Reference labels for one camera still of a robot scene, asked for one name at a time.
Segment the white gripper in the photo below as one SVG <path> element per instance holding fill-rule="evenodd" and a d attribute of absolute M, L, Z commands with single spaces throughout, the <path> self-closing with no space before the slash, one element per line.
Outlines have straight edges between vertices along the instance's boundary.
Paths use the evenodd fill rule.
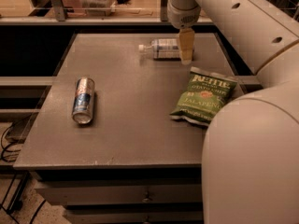
<path fill-rule="evenodd" d="M 168 21 L 179 30 L 178 46 L 181 62 L 190 64 L 195 32 L 192 27 L 199 19 L 201 8 L 195 0 L 168 0 Z"/>

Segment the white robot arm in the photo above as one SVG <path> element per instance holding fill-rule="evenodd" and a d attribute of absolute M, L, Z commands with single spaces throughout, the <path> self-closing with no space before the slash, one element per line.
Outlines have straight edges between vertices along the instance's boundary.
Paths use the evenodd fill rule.
<path fill-rule="evenodd" d="M 226 105 L 206 131 L 205 224 L 299 224 L 299 25 L 267 0 L 168 0 L 181 44 L 183 17 L 200 11 L 262 85 Z"/>

